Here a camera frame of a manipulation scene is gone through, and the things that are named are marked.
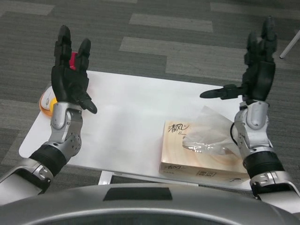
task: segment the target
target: table leg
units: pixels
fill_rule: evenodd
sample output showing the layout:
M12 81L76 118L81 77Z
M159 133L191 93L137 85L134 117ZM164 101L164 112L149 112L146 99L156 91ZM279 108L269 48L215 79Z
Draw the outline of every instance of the table leg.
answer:
M300 38L300 30L298 31L296 36L291 40L291 42L288 44L288 46L284 49L284 51L281 53L281 55L279 56L281 59L283 59L286 56L286 54L288 54L288 52L291 50L291 48L294 46L294 44L296 44L296 42L299 40L299 38Z
M113 172L102 171L98 185L110 184L112 180Z

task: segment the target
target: robot finger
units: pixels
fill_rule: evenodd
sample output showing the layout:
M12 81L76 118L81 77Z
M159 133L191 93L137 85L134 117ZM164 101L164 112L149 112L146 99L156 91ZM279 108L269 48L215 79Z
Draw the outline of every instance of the robot finger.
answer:
M84 76L87 76L86 70L89 67L90 45L90 40L87 38L84 39L79 47L78 54L75 59L76 71Z
M255 32L251 32L247 41L247 53L244 56L244 62L246 65L251 66L257 61L257 37Z
M58 40L55 42L54 56L55 66L70 67L69 60L71 58L71 34L70 30L66 25L60 27L58 34Z
M274 31L274 18L269 16L262 26L262 40L260 42L260 52L262 60L273 62L273 53L277 50L277 34Z
M71 89L71 95L82 109L87 109L93 114L97 113L97 107L92 102L91 97L83 88L81 88L80 86L74 86Z

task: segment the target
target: silver metal arm segment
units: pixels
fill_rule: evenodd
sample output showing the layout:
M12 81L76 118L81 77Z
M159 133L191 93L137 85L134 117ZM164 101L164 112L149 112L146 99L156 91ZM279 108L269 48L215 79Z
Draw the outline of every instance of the silver metal arm segment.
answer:
M57 173L81 148L81 113L78 105L67 102L54 105L49 141L0 178L0 205L47 190Z
M237 145L255 197L300 218L300 193L289 173L284 171L267 136L268 108L263 101L249 100L240 104L234 120Z

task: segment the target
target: chinese characters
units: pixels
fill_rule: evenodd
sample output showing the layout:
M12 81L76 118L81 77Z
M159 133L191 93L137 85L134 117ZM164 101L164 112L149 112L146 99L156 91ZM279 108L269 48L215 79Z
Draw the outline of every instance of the chinese characters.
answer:
M186 125L183 125L182 123L179 123L179 124L173 124L171 126L168 127L168 131L169 132L176 132L176 131L182 131L182 130L185 130L187 129L189 126L186 126Z

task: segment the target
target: cable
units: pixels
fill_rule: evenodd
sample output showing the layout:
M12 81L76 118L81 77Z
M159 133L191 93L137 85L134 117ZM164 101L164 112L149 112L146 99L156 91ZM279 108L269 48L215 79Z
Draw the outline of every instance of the cable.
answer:
M233 138L233 126L234 126L234 123L232 123L231 127L230 127L230 137L232 139L232 141L238 145L238 143L236 142L236 140Z

